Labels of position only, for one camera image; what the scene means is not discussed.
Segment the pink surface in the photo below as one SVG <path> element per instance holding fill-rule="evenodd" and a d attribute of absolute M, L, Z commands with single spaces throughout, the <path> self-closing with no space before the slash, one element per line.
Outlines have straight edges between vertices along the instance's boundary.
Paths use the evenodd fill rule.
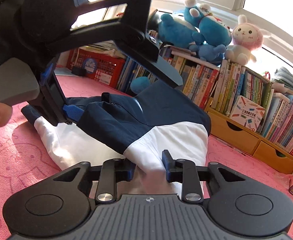
<path fill-rule="evenodd" d="M 67 97 L 90 97 L 106 91 L 120 94 L 119 91 L 87 78 L 59 76 L 58 79 Z M 24 105 L 26 103 L 14 106 L 9 124 L 0 128 L 0 240 L 10 235 L 2 217 L 2 207 L 6 199 L 59 171 L 48 156 L 36 130 L 20 112 Z M 264 163 L 236 152 L 213 137 L 209 138 L 207 162 L 209 161 L 220 162 L 274 187 L 293 200 L 293 196 L 285 188 L 286 177 Z M 289 235 L 293 238 L 293 224 Z"/>

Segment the blue plush toy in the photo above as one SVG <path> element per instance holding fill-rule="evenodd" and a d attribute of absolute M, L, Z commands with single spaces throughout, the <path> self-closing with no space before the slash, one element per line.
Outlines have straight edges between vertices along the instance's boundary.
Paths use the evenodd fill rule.
<path fill-rule="evenodd" d="M 196 44 L 203 43 L 203 36 L 196 28 L 189 22 L 174 18 L 168 13 L 161 15 L 158 33 L 162 42 L 169 42 L 183 49 L 188 49 L 193 42 Z"/>
<path fill-rule="evenodd" d="M 232 37 L 229 28 L 211 13 L 211 8 L 207 4 L 197 5 L 196 0 L 185 0 L 184 19 L 199 28 L 202 37 L 199 40 L 206 41 L 207 44 L 218 46 L 229 45 Z"/>
<path fill-rule="evenodd" d="M 227 48 L 223 44 L 220 44 L 216 47 L 210 44 L 202 44 L 190 45 L 189 50 L 196 52 L 199 59 L 203 61 L 208 61 L 212 64 L 220 65 L 221 61 L 223 60 L 223 53 L 226 52 Z"/>

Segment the red plastic basket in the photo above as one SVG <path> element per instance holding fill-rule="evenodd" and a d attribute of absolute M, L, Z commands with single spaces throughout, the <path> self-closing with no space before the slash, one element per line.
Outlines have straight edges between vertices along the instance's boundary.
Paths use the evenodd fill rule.
<path fill-rule="evenodd" d="M 84 49 L 73 49 L 70 51 L 66 67 L 71 70 L 74 67 L 85 68 L 88 78 L 115 88 L 124 63 L 125 59 L 123 58 L 111 57 Z"/>

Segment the wooden drawer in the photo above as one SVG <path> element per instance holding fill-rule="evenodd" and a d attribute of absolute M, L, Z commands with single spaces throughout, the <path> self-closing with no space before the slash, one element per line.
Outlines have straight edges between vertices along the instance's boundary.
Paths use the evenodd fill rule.
<path fill-rule="evenodd" d="M 285 174 L 292 174 L 293 172 L 293 160 L 264 142 L 259 143 L 253 157 L 263 161 L 265 164 L 279 172 Z"/>
<path fill-rule="evenodd" d="M 211 134 L 252 155 L 258 138 L 225 119 L 208 112 L 211 118 Z"/>

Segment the blue round sticker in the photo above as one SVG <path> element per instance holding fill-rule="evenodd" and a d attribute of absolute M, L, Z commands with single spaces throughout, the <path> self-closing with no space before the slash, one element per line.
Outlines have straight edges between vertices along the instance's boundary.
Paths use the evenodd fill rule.
<path fill-rule="evenodd" d="M 83 61 L 82 68 L 84 68 L 88 73 L 94 73 L 97 68 L 97 62 L 93 58 L 87 58 Z"/>

